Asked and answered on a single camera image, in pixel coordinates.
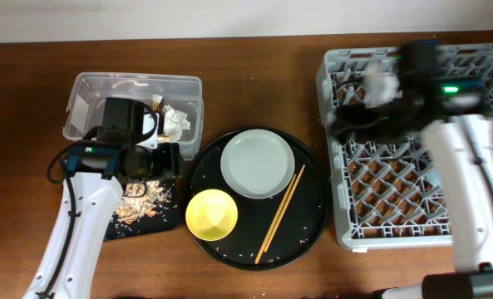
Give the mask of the food scraps and rice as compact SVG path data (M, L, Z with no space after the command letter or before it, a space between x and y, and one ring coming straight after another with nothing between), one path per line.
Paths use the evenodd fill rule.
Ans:
M166 187L161 181L127 184L115 215L120 223L132 224L145 216L156 216L171 199L171 187Z

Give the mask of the gold foil wrapper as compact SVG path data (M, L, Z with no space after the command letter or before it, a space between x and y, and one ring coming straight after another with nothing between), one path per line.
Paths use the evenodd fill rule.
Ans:
M151 97L151 107L155 112L162 111L162 107L164 105L164 96L159 94L153 94Z

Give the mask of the grey plate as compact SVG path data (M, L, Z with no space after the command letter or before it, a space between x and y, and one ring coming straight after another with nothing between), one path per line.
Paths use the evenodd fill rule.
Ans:
M245 130L224 146L220 171L237 194L266 199L288 186L294 175L295 158L281 135L270 130Z

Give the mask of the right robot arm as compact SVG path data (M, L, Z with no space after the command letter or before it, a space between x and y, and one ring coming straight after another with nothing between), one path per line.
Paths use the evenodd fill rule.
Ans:
M376 106L343 106L330 126L339 142L393 142L418 132L440 175L455 271L375 291L376 298L493 298L493 121L486 87L474 76L445 77L437 46L433 40L401 46L401 97Z

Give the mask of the yellow bowl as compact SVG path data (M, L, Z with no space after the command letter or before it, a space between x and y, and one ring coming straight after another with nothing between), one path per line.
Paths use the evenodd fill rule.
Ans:
M187 204L185 222L198 239L213 242L227 237L238 222L233 198L219 189L197 193Z

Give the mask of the wooden chopstick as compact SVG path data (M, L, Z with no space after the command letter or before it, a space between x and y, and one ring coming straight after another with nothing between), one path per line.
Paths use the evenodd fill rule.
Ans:
M303 166L302 166L302 168L300 169L300 171L299 171L299 172L298 172L298 174L297 174L296 180L294 181L294 185L293 185L293 187L292 187L292 189L291 189L291 191L290 191L290 195L288 196L288 202L287 202L287 205L285 206L285 208L284 208L284 210L283 210L283 214L282 214L282 216L281 216L281 217L280 217L280 219L279 219L279 220L280 220L279 225L281 224L281 222L282 222L282 220L283 220L283 216L285 215L285 213L286 213L286 211L287 211L287 209L288 209L288 206L289 206L290 201L291 201L291 199L292 199L292 197L293 197L293 195L294 195L294 193L295 193L295 190L296 190L296 188L297 188L297 186L298 186L298 183L299 183L300 179L301 179L301 178L302 178L302 176L303 176L303 172L304 172L304 170L305 170L305 165L303 165ZM278 230L278 228L279 228L279 225L278 225L278 227L277 227L277 228L274 230L274 232L273 232L273 235L272 235L272 237L273 237L273 238L272 238L272 239L271 239L271 241L269 242L269 246L267 247L267 251L269 250L270 244L271 244L271 242L272 242L272 241L273 241L273 239L274 239L275 233L277 232L277 230Z
M267 251L267 247L269 246L269 242L271 241L271 239L273 238L272 235L273 235L273 232L274 230L278 227L279 225L279 222L280 222L280 217L282 216L283 214L283 210L285 208L285 206L287 205L287 202L288 202L288 196L290 195L290 191L294 185L294 181L296 180L296 177L297 175L295 174L292 178L291 178L291 181L284 193L284 196L283 196L283 199L281 200L280 202L280 205L276 211L276 214L274 215L274 219L272 221L272 223L270 224L269 226L269 230L268 232L266 233L266 236L264 238L264 241L258 251L258 254L254 260L254 264L257 265L263 255L264 252Z

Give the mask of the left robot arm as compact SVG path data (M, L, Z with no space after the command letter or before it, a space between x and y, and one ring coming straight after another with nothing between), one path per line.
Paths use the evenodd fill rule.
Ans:
M88 298L107 226L125 186L183 173L176 143L142 142L163 130L164 116L144 102L109 97L101 124L61 150L62 202L26 298Z

